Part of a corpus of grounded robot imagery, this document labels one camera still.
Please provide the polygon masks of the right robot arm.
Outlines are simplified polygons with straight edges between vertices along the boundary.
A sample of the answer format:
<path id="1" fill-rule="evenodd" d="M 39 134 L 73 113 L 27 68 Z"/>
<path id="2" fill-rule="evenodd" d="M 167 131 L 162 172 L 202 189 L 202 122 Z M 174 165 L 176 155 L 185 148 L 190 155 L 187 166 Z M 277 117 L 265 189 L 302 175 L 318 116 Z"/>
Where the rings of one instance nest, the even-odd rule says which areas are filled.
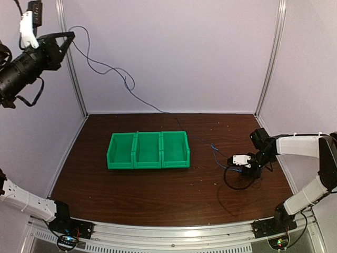
<path id="1" fill-rule="evenodd" d="M 252 223 L 255 237 L 295 229 L 295 216 L 336 188 L 336 132 L 270 136 L 264 128 L 259 128 L 250 134 L 250 139 L 256 153 L 235 154 L 228 159 L 228 164 L 239 168 L 243 175 L 255 180 L 261 176 L 264 166 L 284 157 L 293 162 L 297 174 L 304 175 L 296 193 L 275 207 L 272 218 Z"/>

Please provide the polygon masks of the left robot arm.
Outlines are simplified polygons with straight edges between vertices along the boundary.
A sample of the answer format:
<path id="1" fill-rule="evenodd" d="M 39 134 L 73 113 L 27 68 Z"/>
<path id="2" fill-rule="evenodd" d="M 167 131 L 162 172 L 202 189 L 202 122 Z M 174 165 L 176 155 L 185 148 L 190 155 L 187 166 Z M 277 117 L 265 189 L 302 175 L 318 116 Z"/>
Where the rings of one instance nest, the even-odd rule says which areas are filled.
<path id="1" fill-rule="evenodd" d="M 28 84 L 33 84 L 43 71 L 57 71 L 70 47 L 74 32 L 51 33 L 37 39 L 38 48 L 27 47 L 21 55 L 1 69 L 1 105 L 16 108 L 14 102 L 21 100 L 28 107 L 36 105 L 44 89 L 44 81 L 32 103 L 19 92 Z"/>

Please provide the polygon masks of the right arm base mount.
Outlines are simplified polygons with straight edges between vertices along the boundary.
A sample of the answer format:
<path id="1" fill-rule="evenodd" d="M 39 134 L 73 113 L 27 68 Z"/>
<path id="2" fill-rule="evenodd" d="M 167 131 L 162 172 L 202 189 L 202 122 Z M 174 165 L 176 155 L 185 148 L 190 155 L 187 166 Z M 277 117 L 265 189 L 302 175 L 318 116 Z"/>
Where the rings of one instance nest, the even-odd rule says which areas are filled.
<path id="1" fill-rule="evenodd" d="M 297 228 L 297 224 L 294 221 L 286 225 L 280 225 L 276 223 L 274 218 L 265 220 L 255 219 L 251 223 L 251 226 L 255 239 L 267 238 L 271 249 L 276 251 L 287 250 L 291 244 L 289 232 Z"/>

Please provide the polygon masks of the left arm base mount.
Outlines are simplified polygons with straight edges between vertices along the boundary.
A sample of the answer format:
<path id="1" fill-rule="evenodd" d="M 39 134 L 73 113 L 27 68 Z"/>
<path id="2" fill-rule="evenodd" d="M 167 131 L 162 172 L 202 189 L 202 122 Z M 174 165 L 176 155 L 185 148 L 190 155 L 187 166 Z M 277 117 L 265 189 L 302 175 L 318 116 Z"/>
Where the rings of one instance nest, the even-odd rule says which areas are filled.
<path id="1" fill-rule="evenodd" d="M 91 239 L 94 224 L 92 222 L 70 218 L 56 218 L 45 222 L 49 231 L 56 237 L 56 245 L 61 251 L 71 251 L 80 243 L 80 239 Z"/>

